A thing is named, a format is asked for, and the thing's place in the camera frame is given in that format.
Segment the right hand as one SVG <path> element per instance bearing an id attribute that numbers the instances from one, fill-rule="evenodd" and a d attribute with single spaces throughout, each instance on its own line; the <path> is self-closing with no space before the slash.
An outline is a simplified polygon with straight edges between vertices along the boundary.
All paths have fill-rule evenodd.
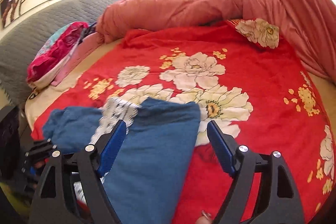
<path id="1" fill-rule="evenodd" d="M 201 216 L 196 220 L 195 224 L 212 224 L 212 215 L 204 210 L 201 212 Z"/>

